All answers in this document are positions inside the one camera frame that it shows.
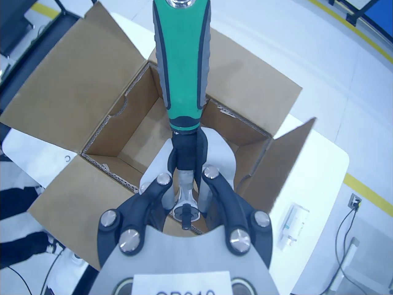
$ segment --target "black pants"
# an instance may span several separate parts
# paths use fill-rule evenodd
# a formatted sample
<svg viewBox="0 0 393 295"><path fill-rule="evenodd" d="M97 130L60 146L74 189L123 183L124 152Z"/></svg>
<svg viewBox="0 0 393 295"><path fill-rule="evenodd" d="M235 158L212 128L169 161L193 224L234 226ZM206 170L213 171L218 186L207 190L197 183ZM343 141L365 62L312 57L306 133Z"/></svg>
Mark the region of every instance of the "black pants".
<svg viewBox="0 0 393 295"><path fill-rule="evenodd" d="M0 218L5 219L27 211L37 197L34 187L0 191ZM45 232L36 232L22 239L1 243L0 269L28 260L33 254L44 253L48 243Z"/></svg>

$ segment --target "electrical outlet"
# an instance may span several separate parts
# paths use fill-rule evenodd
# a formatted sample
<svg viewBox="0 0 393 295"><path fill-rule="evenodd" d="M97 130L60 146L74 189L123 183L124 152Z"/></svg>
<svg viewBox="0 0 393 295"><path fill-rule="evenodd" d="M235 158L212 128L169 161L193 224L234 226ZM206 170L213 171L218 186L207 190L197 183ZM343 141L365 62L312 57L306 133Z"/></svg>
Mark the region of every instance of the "electrical outlet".
<svg viewBox="0 0 393 295"><path fill-rule="evenodd" d="M354 209L355 208L354 204L360 203L361 201L362 201L362 198L360 198L358 195L352 194L351 198L349 199L348 207L350 209Z"/></svg>

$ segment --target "white table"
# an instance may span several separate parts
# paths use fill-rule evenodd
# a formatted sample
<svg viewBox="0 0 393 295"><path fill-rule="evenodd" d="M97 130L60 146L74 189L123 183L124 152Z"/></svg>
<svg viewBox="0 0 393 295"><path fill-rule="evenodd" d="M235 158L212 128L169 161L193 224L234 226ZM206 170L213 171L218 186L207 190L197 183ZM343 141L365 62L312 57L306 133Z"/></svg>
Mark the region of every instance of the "white table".
<svg viewBox="0 0 393 295"><path fill-rule="evenodd" d="M118 14L112 16L143 57L148 58L155 47L153 33ZM288 115L275 138L301 124ZM14 129L4 140L3 151L43 187L48 186L76 155ZM292 291L306 266L330 215L348 164L348 155L343 150L311 131L270 212L274 247L269 270L281 295ZM282 251L276 240L292 203L308 209L310 214L299 240Z"/></svg>

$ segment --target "open cardboard box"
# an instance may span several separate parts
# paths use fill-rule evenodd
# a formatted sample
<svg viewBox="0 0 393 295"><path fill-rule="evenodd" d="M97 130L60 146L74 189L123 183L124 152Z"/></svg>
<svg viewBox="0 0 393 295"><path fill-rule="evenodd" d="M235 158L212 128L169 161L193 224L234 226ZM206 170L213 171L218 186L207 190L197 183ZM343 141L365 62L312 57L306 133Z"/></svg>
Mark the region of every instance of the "open cardboard box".
<svg viewBox="0 0 393 295"><path fill-rule="evenodd" d="M201 122L235 153L236 191L269 212L313 120L274 140L301 88L229 38L213 29L211 34ZM142 174L171 138L154 55L145 60L97 3L1 116L12 128L78 153L29 212L96 269L100 215L138 192ZM205 231L203 220L194 225L195 232ZM172 218L164 232L195 235Z"/></svg>

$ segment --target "rubber grip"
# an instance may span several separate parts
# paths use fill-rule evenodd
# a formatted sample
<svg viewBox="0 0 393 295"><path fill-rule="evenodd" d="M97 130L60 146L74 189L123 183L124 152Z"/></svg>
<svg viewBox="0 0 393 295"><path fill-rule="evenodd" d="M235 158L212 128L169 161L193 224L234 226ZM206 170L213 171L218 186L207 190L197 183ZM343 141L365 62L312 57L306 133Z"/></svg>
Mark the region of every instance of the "rubber grip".
<svg viewBox="0 0 393 295"><path fill-rule="evenodd" d="M194 132L205 104L210 57L210 0L173 7L153 0L158 74L172 130Z"/></svg>

